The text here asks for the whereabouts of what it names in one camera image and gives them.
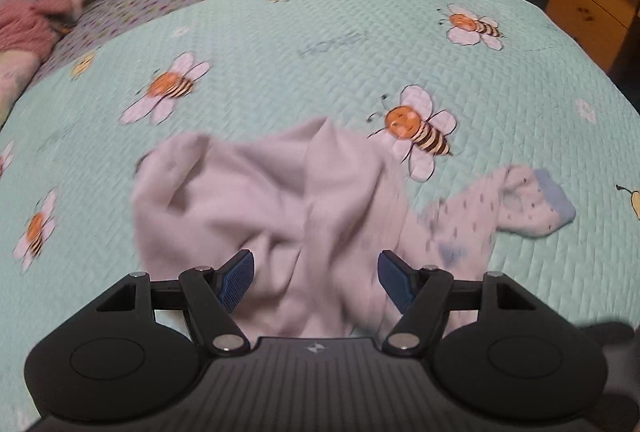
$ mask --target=blue gripper pad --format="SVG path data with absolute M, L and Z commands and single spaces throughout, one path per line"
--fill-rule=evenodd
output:
M 401 314 L 414 302 L 415 295 L 411 289 L 409 276 L 394 261 L 395 255 L 380 253 L 378 256 L 378 280 L 385 288 L 386 294 Z
M 227 313 L 232 313 L 254 281 L 254 254 L 247 250 L 236 253 L 217 272 L 222 277 L 218 300 Z

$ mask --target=metal screw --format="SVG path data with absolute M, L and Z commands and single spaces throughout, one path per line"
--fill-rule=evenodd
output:
M 388 338 L 389 344 L 396 349 L 413 349 L 420 345 L 420 338 L 412 333 L 396 333 Z
M 213 339 L 213 346 L 221 351 L 235 351 L 244 346 L 244 339 L 238 335 L 220 335 Z

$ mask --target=round pad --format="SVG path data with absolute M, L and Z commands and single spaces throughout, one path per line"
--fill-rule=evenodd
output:
M 101 338 L 82 344 L 71 354 L 71 367 L 90 380 L 117 380 L 136 372 L 145 350 L 123 338 Z
M 602 394 L 607 365 L 599 346 L 569 323 L 537 311 L 499 311 L 450 333 L 433 372 L 446 391 L 487 416 L 553 422 L 586 412 Z
M 562 365 L 562 352 L 546 340 L 511 336 L 498 340 L 488 351 L 495 370 L 522 380 L 550 376 Z
M 122 313 L 70 320 L 31 351 L 24 378 L 41 414 L 71 421 L 131 420 L 164 408 L 191 388 L 200 370 L 191 341 L 157 323 L 117 319 Z

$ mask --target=wooden dresser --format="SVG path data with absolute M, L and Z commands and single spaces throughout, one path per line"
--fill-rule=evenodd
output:
M 546 14 L 609 76 L 636 52 L 640 0 L 549 0 Z

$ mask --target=logo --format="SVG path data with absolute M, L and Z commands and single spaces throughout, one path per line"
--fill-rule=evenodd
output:
M 307 351 L 313 352 L 314 354 L 318 354 L 319 352 L 324 351 L 324 349 L 326 349 L 326 347 L 318 343 L 314 343 L 312 346 L 308 346 L 308 348 L 306 348 Z
M 349 31 L 343 36 L 338 36 L 336 38 L 332 38 L 331 40 L 324 40 L 317 44 L 313 44 L 311 46 L 307 46 L 304 50 L 298 49 L 298 56 L 300 58 L 306 58 L 307 56 L 317 56 L 318 54 L 322 54 L 327 52 L 328 50 L 338 49 L 339 47 L 344 46 L 353 46 L 357 44 L 361 40 L 365 40 L 367 38 L 367 31 L 362 33 L 358 33 L 357 31 Z

